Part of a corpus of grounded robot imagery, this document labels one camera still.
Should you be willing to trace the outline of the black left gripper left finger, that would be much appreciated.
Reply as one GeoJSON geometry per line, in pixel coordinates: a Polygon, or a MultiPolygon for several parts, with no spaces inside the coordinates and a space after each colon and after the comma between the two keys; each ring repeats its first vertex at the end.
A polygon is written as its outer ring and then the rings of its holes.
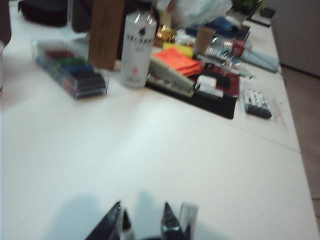
{"type": "Polygon", "coordinates": [[[85,238],[86,240],[135,240],[135,232],[126,208],[117,201],[85,238]]]}

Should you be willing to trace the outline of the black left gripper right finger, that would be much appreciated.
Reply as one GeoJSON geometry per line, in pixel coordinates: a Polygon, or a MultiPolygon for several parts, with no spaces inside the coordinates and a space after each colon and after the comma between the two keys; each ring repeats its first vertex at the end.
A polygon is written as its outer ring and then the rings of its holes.
{"type": "Polygon", "coordinates": [[[171,206],[165,202],[162,219],[160,223],[162,240],[186,240],[186,235],[182,231],[180,223],[176,218],[171,206]]]}

